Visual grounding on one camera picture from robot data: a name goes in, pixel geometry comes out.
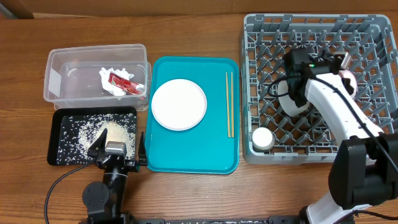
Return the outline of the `white cup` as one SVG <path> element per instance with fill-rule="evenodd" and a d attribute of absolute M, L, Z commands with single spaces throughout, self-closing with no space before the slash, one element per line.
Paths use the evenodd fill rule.
<path fill-rule="evenodd" d="M 252 145 L 255 151 L 268 152 L 275 144 L 273 132 L 268 128 L 260 127 L 252 133 Z"/>

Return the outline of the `grey bowl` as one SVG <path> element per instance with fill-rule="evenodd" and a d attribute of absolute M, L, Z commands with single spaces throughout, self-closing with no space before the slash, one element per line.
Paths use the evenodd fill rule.
<path fill-rule="evenodd" d="M 291 117 L 297 116 L 298 114 L 307 110 L 308 107 L 310 106 L 310 103 L 306 102 L 305 105 L 297 107 L 295 101 L 292 100 L 289 95 L 280 96 L 284 93 L 288 93 L 288 85 L 285 80 L 279 82 L 277 87 L 277 94 L 279 95 L 279 103 L 287 115 Z"/>

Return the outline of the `large white plate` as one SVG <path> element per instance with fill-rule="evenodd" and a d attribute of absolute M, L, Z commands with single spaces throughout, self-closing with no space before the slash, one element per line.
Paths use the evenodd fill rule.
<path fill-rule="evenodd" d="M 198 125 L 207 109 L 205 92 L 195 82 L 174 79 L 156 89 L 151 111 L 155 120 L 172 131 L 186 131 Z"/>

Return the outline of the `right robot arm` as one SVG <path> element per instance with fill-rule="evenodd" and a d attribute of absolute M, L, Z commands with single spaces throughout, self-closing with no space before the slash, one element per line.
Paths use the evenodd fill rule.
<path fill-rule="evenodd" d="M 348 52 L 290 50 L 279 102 L 289 116 L 312 104 L 332 132 L 338 152 L 328 176 L 328 192 L 300 212 L 302 223 L 353 223 L 369 207 L 397 198 L 397 135 L 386 134 L 353 99 L 354 75 Z"/>

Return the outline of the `white napkin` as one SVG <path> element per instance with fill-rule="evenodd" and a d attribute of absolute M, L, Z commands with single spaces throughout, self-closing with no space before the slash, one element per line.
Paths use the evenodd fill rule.
<path fill-rule="evenodd" d="M 120 70 L 120 69 L 114 69 L 113 67 L 109 69 L 105 69 L 104 67 L 102 67 L 101 70 L 99 71 L 99 75 L 101 77 L 101 84 L 104 90 L 106 90 L 108 93 L 112 94 L 113 96 L 126 95 L 126 92 L 124 90 L 109 82 L 109 76 L 112 73 L 125 80 L 130 80 L 134 76 L 134 74 L 127 72 L 125 68 L 122 68 Z"/>

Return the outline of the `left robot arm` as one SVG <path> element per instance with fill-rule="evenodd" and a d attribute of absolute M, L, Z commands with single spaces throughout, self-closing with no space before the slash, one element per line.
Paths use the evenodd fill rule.
<path fill-rule="evenodd" d="M 87 209 L 86 223 L 134 224 L 138 221 L 129 212 L 123 212 L 122 204 L 128 173 L 139 172 L 147 166 L 144 136 L 141 136 L 137 160 L 127 158 L 127 147 L 123 142 L 107 141 L 108 130 L 104 129 L 99 138 L 89 147 L 88 155 L 93 164 L 104 170 L 101 182 L 92 182 L 82 193 Z"/>

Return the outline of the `small pink bowl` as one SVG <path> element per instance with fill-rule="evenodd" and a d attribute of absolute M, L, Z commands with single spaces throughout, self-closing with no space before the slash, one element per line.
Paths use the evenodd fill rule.
<path fill-rule="evenodd" d="M 352 99 L 355 98 L 358 92 L 358 84 L 355 75 L 349 70 L 340 70 L 339 76 L 343 85 Z"/>

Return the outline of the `red sauce packet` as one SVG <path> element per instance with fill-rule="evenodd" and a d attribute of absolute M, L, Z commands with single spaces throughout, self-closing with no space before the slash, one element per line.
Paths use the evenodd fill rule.
<path fill-rule="evenodd" d="M 115 73 L 110 73 L 109 74 L 109 79 L 108 81 L 110 84 L 122 89 L 126 93 L 132 94 L 132 95 L 139 95 L 144 92 L 144 85 L 136 82 L 131 82 L 127 79 L 124 79 L 120 76 L 118 76 Z"/>

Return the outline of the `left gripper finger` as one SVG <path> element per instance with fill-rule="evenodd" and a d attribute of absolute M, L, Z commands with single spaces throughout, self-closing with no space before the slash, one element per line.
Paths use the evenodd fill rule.
<path fill-rule="evenodd" d="M 141 132 L 139 148 L 138 148 L 138 163 L 140 166 L 148 166 L 146 147 L 145 147 L 145 134 Z"/>
<path fill-rule="evenodd" d="M 100 134 L 98 139 L 88 148 L 87 155 L 88 157 L 96 157 L 101 152 L 104 151 L 106 147 L 106 137 L 107 137 L 108 130 L 105 128 L 103 132 Z"/>

